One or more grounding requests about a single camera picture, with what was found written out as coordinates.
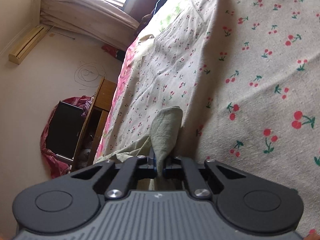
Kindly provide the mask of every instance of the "cherry print sheet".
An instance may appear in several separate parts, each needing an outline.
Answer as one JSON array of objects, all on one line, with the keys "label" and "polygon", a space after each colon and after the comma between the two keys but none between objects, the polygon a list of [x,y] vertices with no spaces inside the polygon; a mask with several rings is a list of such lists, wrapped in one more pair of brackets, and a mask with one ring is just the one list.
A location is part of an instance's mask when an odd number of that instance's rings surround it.
[{"label": "cherry print sheet", "polygon": [[168,0],[127,51],[96,158],[179,106],[174,154],[297,190],[298,232],[320,230],[319,52],[320,0]]}]

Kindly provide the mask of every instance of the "ribbed gray surface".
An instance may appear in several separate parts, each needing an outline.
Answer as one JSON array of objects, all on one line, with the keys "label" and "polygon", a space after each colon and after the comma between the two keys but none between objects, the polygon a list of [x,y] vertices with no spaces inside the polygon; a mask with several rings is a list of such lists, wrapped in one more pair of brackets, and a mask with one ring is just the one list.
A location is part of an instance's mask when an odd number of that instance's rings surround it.
[{"label": "ribbed gray surface", "polygon": [[224,223],[206,201],[185,191],[132,191],[128,198],[106,203],[91,224],[61,236],[22,232],[16,240],[298,240],[294,232],[281,236],[250,236]]}]

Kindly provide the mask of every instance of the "wooden dresser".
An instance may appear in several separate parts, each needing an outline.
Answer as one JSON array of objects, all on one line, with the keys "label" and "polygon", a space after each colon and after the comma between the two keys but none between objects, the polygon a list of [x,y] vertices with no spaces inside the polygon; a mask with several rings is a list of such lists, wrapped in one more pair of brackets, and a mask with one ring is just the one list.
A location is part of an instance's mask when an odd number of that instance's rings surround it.
[{"label": "wooden dresser", "polygon": [[80,151],[83,149],[84,139],[87,136],[89,129],[91,129],[92,132],[93,127],[93,129],[95,130],[95,134],[89,153],[89,158],[87,161],[87,166],[92,165],[94,156],[96,154],[101,140],[105,123],[107,121],[108,114],[111,109],[113,94],[116,91],[116,86],[117,85],[115,83],[106,80],[105,78],[101,80],[97,92],[93,96],[91,107],[82,126],[81,133],[79,135],[79,140],[76,146],[71,172],[77,170],[79,154]]}]

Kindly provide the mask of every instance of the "curtain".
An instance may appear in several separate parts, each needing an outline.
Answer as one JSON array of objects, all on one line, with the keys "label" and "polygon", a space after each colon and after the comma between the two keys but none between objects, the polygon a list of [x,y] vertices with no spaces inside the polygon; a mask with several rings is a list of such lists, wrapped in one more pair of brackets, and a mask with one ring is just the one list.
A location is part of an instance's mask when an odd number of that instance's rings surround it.
[{"label": "curtain", "polygon": [[139,23],[104,0],[41,0],[40,21],[126,51]]}]

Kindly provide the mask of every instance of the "white logo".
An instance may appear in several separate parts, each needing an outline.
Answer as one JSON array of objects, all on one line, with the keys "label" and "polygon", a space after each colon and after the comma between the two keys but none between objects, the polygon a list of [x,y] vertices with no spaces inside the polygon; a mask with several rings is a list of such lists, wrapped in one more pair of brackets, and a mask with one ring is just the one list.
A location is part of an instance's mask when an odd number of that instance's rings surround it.
[{"label": "white logo", "polygon": [[161,193],[155,194],[156,198],[161,198],[163,195]]}]

